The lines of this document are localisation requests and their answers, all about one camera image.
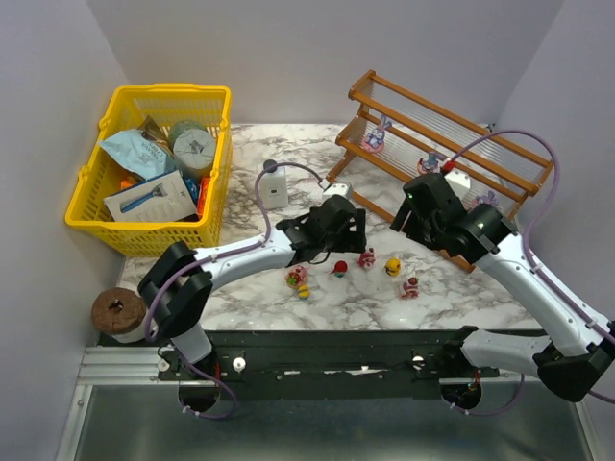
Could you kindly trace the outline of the pink figure toy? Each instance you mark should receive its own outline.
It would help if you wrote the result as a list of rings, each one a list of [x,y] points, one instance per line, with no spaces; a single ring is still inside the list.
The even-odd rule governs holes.
[[[357,264],[362,269],[369,270],[374,266],[375,261],[375,250],[369,247],[359,256]]]

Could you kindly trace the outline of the purple bunny orange cup toy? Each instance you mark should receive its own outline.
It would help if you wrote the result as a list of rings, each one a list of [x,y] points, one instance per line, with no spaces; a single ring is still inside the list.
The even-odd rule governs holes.
[[[422,157],[417,162],[417,172],[420,175],[428,173],[438,173],[440,170],[440,164],[444,162],[447,157],[437,151],[428,152],[425,157]]]

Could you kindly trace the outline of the purple bunny pink donut toy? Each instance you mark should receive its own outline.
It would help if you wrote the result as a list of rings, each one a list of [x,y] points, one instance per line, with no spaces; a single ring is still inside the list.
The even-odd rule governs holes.
[[[476,208],[477,206],[479,206],[481,204],[490,205],[490,206],[494,207],[495,209],[497,209],[498,211],[502,211],[503,210],[502,207],[501,207],[501,204],[500,204],[498,196],[492,190],[489,190],[486,194],[479,194],[479,195],[477,195],[470,202],[470,205],[469,205],[468,209],[474,209],[474,208]]]

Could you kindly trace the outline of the purple bunny pink base toy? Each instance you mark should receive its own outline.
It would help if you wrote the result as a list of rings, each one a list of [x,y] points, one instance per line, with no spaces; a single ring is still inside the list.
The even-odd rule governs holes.
[[[384,148],[385,135],[392,126],[390,120],[382,115],[379,123],[361,140],[361,147],[371,154],[378,154]]]

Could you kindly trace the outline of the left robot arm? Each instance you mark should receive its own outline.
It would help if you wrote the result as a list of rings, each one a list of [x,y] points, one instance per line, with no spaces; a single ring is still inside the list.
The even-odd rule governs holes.
[[[146,323],[171,341],[191,364],[202,362],[213,345],[200,326],[210,294],[254,274],[309,263],[325,253],[361,254],[366,249],[366,211],[333,195],[294,219],[269,225],[266,233],[233,244],[191,250],[170,245],[137,286],[148,307]]]

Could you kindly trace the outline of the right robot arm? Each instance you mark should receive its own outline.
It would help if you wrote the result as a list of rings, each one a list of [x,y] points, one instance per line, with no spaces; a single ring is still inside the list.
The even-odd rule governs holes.
[[[578,402],[614,361],[614,324],[582,302],[539,260],[511,221],[486,203],[465,209],[446,176],[407,182],[390,228],[448,255],[459,255],[496,280],[539,323],[541,336],[469,328],[453,342],[475,368],[533,376],[556,396]]]

